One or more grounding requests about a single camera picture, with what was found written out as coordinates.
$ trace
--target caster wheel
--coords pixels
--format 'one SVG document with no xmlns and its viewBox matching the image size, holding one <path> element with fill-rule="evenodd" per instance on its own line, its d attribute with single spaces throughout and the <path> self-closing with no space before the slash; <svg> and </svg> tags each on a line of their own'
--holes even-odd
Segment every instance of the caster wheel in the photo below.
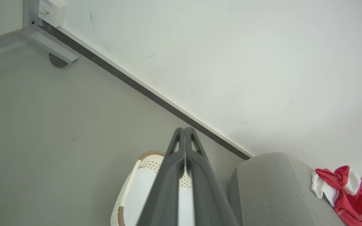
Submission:
<svg viewBox="0 0 362 226">
<path fill-rule="evenodd" d="M 48 54 L 49 58 L 50 58 L 50 62 L 57 68 L 63 68 L 65 66 L 68 65 L 68 63 L 66 63 L 65 61 L 63 61 L 62 59 L 59 59 L 58 57 L 56 57 L 54 54 L 50 53 Z"/>
</svg>

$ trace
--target metal foot bracket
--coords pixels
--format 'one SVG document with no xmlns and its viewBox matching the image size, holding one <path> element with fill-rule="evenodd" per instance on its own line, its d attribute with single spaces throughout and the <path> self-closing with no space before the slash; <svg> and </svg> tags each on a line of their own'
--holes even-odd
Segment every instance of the metal foot bracket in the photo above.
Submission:
<svg viewBox="0 0 362 226">
<path fill-rule="evenodd" d="M 79 60 L 79 57 L 38 31 L 39 3 L 39 0 L 23 0 L 23 32 L 21 34 L 59 59 L 62 59 L 68 65 L 75 63 Z"/>
</svg>

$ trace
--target gray sofa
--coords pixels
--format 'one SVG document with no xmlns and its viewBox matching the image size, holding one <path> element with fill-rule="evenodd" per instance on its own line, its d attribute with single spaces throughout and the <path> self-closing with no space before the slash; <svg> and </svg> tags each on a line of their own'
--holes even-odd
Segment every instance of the gray sofa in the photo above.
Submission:
<svg viewBox="0 0 362 226">
<path fill-rule="evenodd" d="M 345 226 L 325 196 L 311 191 L 314 170 L 285 153 L 266 153 L 237 167 L 231 207 L 242 226 Z"/>
</svg>

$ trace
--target dark gray baseboard strip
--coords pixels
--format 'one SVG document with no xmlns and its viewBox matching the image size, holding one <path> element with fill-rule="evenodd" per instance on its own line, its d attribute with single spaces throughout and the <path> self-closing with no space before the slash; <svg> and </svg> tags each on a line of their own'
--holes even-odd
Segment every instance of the dark gray baseboard strip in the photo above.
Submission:
<svg viewBox="0 0 362 226">
<path fill-rule="evenodd" d="M 163 99 L 159 98 L 154 93 L 152 93 L 151 91 L 149 91 L 148 89 L 146 89 L 145 87 L 140 85 L 139 83 L 135 82 L 130 77 L 126 76 L 124 73 L 122 73 L 121 71 L 119 71 L 118 69 L 116 69 L 115 67 L 110 65 L 109 63 L 107 63 L 105 60 L 103 60 L 100 57 L 96 56 L 96 54 L 92 53 L 91 51 L 89 51 L 88 49 L 86 49 L 85 47 L 83 47 L 82 45 L 80 45 L 79 43 L 77 43 L 76 41 L 71 39 L 70 37 L 66 36 L 61 31 L 56 29 L 55 27 L 52 27 L 51 25 L 49 25 L 48 23 L 45 23 L 42 20 L 39 23 L 39 27 L 42 30 L 45 30 L 47 33 L 54 36 L 56 39 L 60 40 L 65 45 L 67 45 L 70 48 L 72 48 L 73 50 L 75 50 L 76 52 L 82 54 L 84 57 L 86 57 L 89 60 L 93 61 L 94 63 L 96 63 L 97 65 L 99 65 L 100 67 L 102 67 L 103 69 L 108 71 L 109 73 L 111 73 L 114 76 L 116 76 L 117 78 L 121 79 L 123 82 L 125 82 L 126 84 L 128 84 L 132 88 L 136 89 L 137 91 L 139 91 L 143 95 L 147 96 L 152 101 L 154 101 L 157 104 L 159 104 L 160 106 L 164 107 L 166 110 L 168 110 L 169 112 L 171 112 L 172 114 L 174 114 L 178 118 L 184 120 L 186 123 L 190 124 L 195 129 L 199 130 L 200 132 L 202 132 L 206 136 L 210 137 L 212 140 L 214 140 L 215 142 L 217 142 L 221 146 L 225 147 L 230 152 L 236 154 L 238 157 L 240 157 L 240 158 L 242 158 L 244 160 L 249 159 L 249 157 L 247 155 L 245 155 L 244 153 L 242 153 L 240 150 L 236 149 L 235 147 L 233 147 L 232 145 L 227 143 L 225 140 L 218 137 L 216 134 L 214 134 L 210 130 L 206 129 L 201 124 L 197 123 L 195 120 L 191 119 L 190 117 L 188 117 L 187 115 L 185 115 L 184 113 L 182 113 L 181 111 L 176 109 L 175 107 L 171 106 L 169 103 L 165 102 Z"/>
</svg>

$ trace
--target white electrical box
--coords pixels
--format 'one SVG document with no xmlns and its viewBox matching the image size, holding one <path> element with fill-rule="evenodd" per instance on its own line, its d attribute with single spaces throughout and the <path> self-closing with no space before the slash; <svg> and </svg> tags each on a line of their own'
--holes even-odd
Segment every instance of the white electrical box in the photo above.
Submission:
<svg viewBox="0 0 362 226">
<path fill-rule="evenodd" d="M 63 0 L 40 0 L 39 17 L 53 27 L 63 24 L 66 4 Z"/>
</svg>

